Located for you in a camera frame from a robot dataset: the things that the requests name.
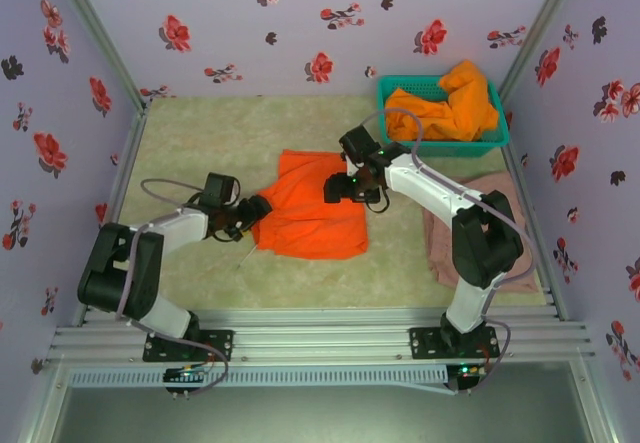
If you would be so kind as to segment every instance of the robotic arm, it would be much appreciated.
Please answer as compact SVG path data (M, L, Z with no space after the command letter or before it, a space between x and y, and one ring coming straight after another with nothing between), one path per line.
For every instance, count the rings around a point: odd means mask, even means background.
M390 189L427 208L451 228L453 263L460 278L453 302L442 316L440 337L454 351L477 342L492 292L524 249L520 236L504 221L460 195L473 196L513 220L507 198L498 191L483 195L436 173L440 181L459 190L454 193L419 171L408 148L399 143L382 148L363 126L349 131L340 145L347 173L327 180L325 201L379 201L380 189Z
M163 335L199 342L196 315L158 293L162 258L208 237L239 241L244 232L271 211L267 200L260 196L234 204L238 199L236 181L209 173L204 190L168 215L141 226L105 224L83 272L78 299L139 321ZM218 236L221 232L226 239ZM124 268L127 260L129 268Z

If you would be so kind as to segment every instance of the orange towel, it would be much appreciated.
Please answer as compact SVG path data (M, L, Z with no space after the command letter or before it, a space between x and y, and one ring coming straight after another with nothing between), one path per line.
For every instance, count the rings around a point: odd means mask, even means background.
M308 260L347 259L367 251L364 205L324 202L324 182L347 166L337 153L285 150L278 181L258 192L273 211L254 225L260 250Z
M398 88L385 108L404 108L416 114L424 128L424 140L474 141L486 130L498 127L498 111L489 102L487 79L468 60L440 78L449 101L426 101ZM418 125L403 113L386 115L387 134L394 141L415 141Z

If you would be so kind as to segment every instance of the gray floor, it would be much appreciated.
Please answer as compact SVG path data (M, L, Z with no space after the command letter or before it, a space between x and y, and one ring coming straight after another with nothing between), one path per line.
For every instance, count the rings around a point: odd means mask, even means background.
M562 365L504 365L477 394L406 388L72 390L58 443L591 441Z

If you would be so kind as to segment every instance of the metal bar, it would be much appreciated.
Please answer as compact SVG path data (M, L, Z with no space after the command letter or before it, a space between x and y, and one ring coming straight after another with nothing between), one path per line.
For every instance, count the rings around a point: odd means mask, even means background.
M529 30L524 45L522 45L516 60L513 62L513 65L511 65L509 73L507 73L504 82L500 86L499 93L503 105L508 104L513 89L524 72L524 68L533 57L534 52L537 50L538 45L540 45L549 25L553 22L555 15L562 7L564 1L565 0L546 0L542 5L536 20Z
M611 415L607 412L611 406L605 405L601 396L598 395L587 362L582 358L577 358L571 361L570 365L576 391L593 441L597 443L620 441L616 435L615 425L611 421Z
M114 73L122 83L129 98L136 106L138 111L142 111L142 100L136 88L133 79L129 75L127 68L120 58L116 47L109 37L107 30L102 25L98 13L95 11L91 0L69 0L76 10L81 23L84 25L87 33L91 35L102 52L103 56L113 69Z
M549 286L560 318L568 319L570 318L570 314L562 299L559 282L552 270L552 263L550 259L551 252L547 248L536 212L533 211L533 205L527 189L526 180L522 173L522 166L519 163L519 159L512 142L502 149L502 154L507 164L507 169L509 170L509 173L511 173L516 193L518 195L518 200L520 201L520 205L525 214L525 219L528 223L527 230L532 237L531 239L536 244L536 250L538 252L538 276L541 282L544 281Z

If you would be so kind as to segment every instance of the pink towel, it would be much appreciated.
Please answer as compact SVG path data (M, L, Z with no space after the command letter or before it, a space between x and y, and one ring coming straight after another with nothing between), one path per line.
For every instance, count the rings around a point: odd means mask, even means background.
M511 211L515 222L518 226L524 228L525 219L522 214L522 208L518 202L516 195L516 189L511 180L509 172L493 173L490 175L482 176L475 180L460 181L461 184L468 186L474 190L478 190L482 193L490 193L493 190L498 190L509 200L511 205ZM451 260L451 230L433 216L428 210L423 210L424 215L424 235L427 243L427 259L429 260L429 266L436 273L438 283L455 288L458 284L458 273L453 266ZM524 253L515 265L508 273L509 276L514 276L522 273L531 264L531 252L525 245ZM518 293L535 293L538 291L535 277L533 275L527 278L520 279L513 283L507 283L500 287L499 291L518 292Z

